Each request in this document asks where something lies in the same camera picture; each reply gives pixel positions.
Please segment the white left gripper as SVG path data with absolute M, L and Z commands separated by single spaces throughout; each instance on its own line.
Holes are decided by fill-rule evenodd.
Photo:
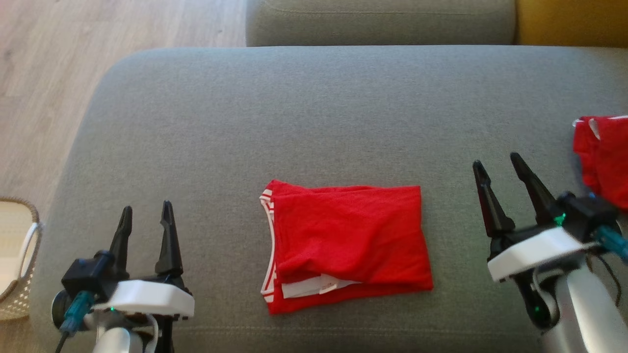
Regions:
M 163 237 L 155 273 L 160 276 L 180 277 L 183 274 L 182 255 L 173 206 L 165 200 L 160 224 Z M 113 255 L 112 272 L 115 279 L 130 279 L 127 271 L 128 240 L 132 233 L 132 207 L 126 206 L 120 216 L 109 252 Z M 95 304 L 92 310 L 115 310 L 174 317 L 193 317 L 195 299 L 181 288 L 167 283 L 144 280 L 127 280 L 104 303 Z

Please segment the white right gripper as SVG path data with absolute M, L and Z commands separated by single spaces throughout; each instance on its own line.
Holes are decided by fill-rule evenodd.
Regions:
M 518 178 L 525 184 L 536 223 L 539 226 L 555 225 L 559 208 L 552 193 L 518 152 L 511 152 L 510 160 Z M 487 236 L 498 238 L 512 233 L 515 223 L 507 217 L 494 194 L 484 165 L 477 159 L 472 164 L 472 170 Z M 510 246 L 488 262 L 488 270 L 494 282 L 509 280 L 529 270 L 538 271 L 543 278 L 558 273 L 567 274 L 583 266 L 586 252 L 600 246 L 599 241 L 581 241 L 565 228 L 554 227 Z

